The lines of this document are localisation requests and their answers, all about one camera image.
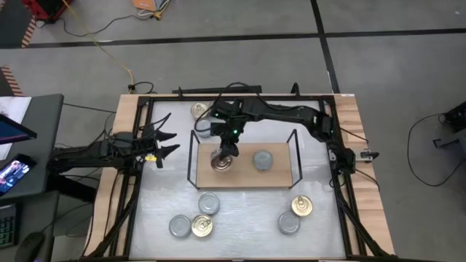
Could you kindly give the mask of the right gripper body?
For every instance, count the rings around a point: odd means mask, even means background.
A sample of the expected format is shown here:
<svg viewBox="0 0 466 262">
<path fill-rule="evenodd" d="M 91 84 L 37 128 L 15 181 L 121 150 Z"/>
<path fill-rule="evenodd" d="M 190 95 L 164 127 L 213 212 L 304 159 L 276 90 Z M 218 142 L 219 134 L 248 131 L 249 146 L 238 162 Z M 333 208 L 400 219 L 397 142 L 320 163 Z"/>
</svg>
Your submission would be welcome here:
<svg viewBox="0 0 466 262">
<path fill-rule="evenodd" d="M 222 146 L 230 146 L 239 142 L 243 133 L 242 122 L 214 122 L 211 124 L 210 134 L 221 139 Z"/>
</svg>

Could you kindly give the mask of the green label silver tuna can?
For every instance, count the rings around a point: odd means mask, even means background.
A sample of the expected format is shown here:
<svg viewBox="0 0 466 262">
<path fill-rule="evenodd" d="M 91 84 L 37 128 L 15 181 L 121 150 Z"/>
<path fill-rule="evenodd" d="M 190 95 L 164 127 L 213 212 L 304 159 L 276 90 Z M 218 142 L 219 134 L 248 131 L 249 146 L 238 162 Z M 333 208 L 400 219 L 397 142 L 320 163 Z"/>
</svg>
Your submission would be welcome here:
<svg viewBox="0 0 466 262">
<path fill-rule="evenodd" d="M 253 155 L 254 167 L 259 171 L 270 170 L 273 163 L 274 157 L 269 151 L 260 150 Z"/>
<path fill-rule="evenodd" d="M 296 214 L 284 212 L 278 218 L 277 227 L 283 234 L 292 235 L 299 231 L 301 222 Z"/>
<path fill-rule="evenodd" d="M 185 215 L 176 215 L 169 222 L 170 234 L 179 239 L 188 237 L 191 233 L 191 221 Z"/>
<path fill-rule="evenodd" d="M 211 122 L 208 119 L 201 119 L 196 123 L 195 130 L 202 138 L 210 137 Z"/>
<path fill-rule="evenodd" d="M 220 200 L 214 193 L 205 193 L 199 198 L 198 208 L 201 213 L 215 215 L 220 209 Z"/>
</svg>

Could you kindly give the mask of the black perforated bar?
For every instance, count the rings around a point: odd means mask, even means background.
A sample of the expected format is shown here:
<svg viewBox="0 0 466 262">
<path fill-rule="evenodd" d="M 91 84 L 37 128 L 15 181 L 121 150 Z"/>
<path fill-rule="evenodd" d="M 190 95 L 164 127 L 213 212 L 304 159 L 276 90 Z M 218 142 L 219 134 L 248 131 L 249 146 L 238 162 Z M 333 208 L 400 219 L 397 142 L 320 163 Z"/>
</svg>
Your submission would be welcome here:
<svg viewBox="0 0 466 262">
<path fill-rule="evenodd" d="M 173 94 L 215 94 L 215 93 L 262 93 L 261 85 L 252 86 L 233 86 L 225 89 L 224 87 L 211 87 L 211 88 L 199 88 L 199 89 L 182 89 L 179 87 L 173 90 Z"/>
</svg>

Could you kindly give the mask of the grey desk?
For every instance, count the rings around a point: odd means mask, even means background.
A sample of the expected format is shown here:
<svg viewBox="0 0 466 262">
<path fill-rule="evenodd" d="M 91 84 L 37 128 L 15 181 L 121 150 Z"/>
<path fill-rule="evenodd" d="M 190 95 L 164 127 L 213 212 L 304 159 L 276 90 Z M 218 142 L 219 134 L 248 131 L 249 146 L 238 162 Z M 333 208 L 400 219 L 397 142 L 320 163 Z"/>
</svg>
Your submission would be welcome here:
<svg viewBox="0 0 466 262">
<path fill-rule="evenodd" d="M 8 157 L 0 160 L 0 169 L 17 154 L 31 157 L 36 166 L 25 175 L 0 201 L 58 191 L 85 202 L 94 202 L 96 189 L 66 177 L 47 172 L 47 160 L 52 153 L 63 106 L 63 95 L 43 95 L 31 98 L 22 125 L 34 131 L 37 138 L 13 143 Z"/>
</svg>

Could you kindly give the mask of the grey black clamp device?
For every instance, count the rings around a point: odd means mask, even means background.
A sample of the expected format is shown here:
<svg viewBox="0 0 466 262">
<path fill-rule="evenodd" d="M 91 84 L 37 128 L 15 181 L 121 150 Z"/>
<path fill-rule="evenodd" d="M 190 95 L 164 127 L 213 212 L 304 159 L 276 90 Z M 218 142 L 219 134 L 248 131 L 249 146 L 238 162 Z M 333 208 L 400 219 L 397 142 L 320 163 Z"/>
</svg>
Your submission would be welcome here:
<svg viewBox="0 0 466 262">
<path fill-rule="evenodd" d="M 379 152 L 371 151 L 370 149 L 363 149 L 355 152 L 356 160 L 358 162 L 372 162 L 379 156 Z"/>
</svg>

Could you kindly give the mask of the large black monitor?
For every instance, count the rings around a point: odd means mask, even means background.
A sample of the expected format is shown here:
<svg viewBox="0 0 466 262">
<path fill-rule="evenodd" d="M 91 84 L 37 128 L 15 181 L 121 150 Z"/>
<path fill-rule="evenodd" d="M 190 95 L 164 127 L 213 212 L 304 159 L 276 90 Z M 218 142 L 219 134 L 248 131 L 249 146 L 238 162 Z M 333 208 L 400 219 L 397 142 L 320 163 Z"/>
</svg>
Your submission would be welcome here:
<svg viewBox="0 0 466 262">
<path fill-rule="evenodd" d="M 0 145 L 36 138 L 37 134 L 34 131 L 0 114 Z"/>
</svg>

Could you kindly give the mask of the orange flat item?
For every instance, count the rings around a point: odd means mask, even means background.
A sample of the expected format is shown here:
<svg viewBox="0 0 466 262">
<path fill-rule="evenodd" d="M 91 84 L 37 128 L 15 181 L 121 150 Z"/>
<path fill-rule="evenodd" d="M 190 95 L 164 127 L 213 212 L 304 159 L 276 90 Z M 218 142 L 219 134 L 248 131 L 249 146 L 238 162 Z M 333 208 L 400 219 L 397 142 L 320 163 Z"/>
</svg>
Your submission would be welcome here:
<svg viewBox="0 0 466 262">
<path fill-rule="evenodd" d="M 132 2 L 136 8 L 157 12 L 162 10 L 170 0 L 132 0 Z"/>
</svg>

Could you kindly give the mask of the phone with lit screen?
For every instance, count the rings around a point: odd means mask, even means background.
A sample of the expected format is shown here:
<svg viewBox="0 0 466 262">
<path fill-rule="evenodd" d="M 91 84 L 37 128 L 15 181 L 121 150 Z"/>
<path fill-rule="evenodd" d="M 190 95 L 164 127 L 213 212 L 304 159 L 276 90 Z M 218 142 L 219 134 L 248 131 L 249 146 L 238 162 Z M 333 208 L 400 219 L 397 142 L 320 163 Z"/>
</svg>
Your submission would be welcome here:
<svg viewBox="0 0 466 262">
<path fill-rule="evenodd" d="M 0 170 L 0 197 L 10 191 L 32 168 L 36 161 L 24 154 L 17 154 Z"/>
</svg>

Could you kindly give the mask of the black mat orange striped edge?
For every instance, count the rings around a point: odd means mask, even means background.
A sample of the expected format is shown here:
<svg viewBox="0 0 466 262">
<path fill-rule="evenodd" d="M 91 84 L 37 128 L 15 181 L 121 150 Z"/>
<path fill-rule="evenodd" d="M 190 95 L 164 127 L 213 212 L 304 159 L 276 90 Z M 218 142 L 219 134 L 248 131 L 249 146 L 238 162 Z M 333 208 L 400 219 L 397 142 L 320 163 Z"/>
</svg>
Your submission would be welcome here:
<svg viewBox="0 0 466 262">
<path fill-rule="evenodd" d="M 27 48 L 36 18 L 21 0 L 0 0 L 0 49 Z"/>
<path fill-rule="evenodd" d="M 4 96 L 24 97 L 10 68 L 6 65 L 0 66 L 0 97 Z"/>
</svg>

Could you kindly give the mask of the black computer mouse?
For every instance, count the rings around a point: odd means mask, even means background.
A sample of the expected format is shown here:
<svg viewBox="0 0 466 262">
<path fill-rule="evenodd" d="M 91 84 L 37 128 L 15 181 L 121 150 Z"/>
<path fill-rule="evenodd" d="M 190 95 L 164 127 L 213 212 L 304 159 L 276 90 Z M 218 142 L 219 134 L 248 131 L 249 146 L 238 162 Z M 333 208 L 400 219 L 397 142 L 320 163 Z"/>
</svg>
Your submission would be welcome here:
<svg viewBox="0 0 466 262">
<path fill-rule="evenodd" d="M 45 235 L 42 232 L 32 232 L 20 243 L 14 262 L 34 262 L 44 243 Z"/>
</svg>

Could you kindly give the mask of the black keyboard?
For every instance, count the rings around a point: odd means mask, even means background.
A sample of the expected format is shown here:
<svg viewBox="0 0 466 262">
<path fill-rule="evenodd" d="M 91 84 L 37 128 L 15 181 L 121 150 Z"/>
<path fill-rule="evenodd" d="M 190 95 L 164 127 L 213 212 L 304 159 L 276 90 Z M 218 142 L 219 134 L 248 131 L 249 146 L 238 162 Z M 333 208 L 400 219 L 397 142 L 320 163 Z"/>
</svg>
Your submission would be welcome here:
<svg viewBox="0 0 466 262">
<path fill-rule="evenodd" d="M 0 206 L 0 250 L 17 244 L 18 210 L 16 204 Z"/>
</svg>

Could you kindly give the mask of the red equipment box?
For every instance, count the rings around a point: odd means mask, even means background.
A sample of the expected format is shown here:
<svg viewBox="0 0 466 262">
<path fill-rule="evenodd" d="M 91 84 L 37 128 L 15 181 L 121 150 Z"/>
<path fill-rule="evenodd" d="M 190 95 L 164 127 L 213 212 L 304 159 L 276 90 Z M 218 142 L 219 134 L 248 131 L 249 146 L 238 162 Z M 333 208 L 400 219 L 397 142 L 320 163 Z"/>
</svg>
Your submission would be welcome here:
<svg viewBox="0 0 466 262">
<path fill-rule="evenodd" d="M 73 0 L 21 0 L 23 5 L 37 19 L 47 23 L 55 22 Z"/>
</svg>

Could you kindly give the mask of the black equipment box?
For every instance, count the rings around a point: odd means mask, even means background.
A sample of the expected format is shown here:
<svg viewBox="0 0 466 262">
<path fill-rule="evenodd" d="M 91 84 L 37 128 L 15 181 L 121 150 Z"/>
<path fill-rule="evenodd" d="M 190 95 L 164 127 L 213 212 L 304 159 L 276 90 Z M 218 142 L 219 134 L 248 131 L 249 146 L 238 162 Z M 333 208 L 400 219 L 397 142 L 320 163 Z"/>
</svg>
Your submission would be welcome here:
<svg viewBox="0 0 466 262">
<path fill-rule="evenodd" d="M 455 132 L 466 129 L 466 101 L 441 114 L 438 121 Z"/>
</svg>

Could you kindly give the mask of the wooden shelf black metal frame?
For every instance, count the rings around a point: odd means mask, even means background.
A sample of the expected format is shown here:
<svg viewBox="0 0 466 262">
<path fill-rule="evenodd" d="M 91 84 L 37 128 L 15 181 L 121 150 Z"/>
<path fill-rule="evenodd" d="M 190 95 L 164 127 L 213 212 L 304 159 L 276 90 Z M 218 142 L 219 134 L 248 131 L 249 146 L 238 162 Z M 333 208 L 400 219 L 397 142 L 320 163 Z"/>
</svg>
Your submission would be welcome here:
<svg viewBox="0 0 466 262">
<path fill-rule="evenodd" d="M 204 188 L 289 188 L 303 180 L 298 132 L 294 129 L 284 143 L 241 143 L 240 155 L 214 165 L 215 143 L 202 143 L 190 132 L 186 179 L 196 189 Z M 253 155 L 265 150 L 272 154 L 269 170 L 257 170 Z"/>
</svg>

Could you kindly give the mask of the grey metal bracket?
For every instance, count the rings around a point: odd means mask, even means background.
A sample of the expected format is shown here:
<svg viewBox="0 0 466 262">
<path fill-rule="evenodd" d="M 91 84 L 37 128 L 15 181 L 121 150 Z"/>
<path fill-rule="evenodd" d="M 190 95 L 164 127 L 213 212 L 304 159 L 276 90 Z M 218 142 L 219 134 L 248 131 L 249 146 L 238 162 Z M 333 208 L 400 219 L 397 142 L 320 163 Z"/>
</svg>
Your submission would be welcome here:
<svg viewBox="0 0 466 262">
<path fill-rule="evenodd" d="M 443 148 L 453 143 L 458 143 L 464 152 L 466 152 L 466 129 L 450 134 L 444 138 L 433 140 L 436 148 Z"/>
</svg>

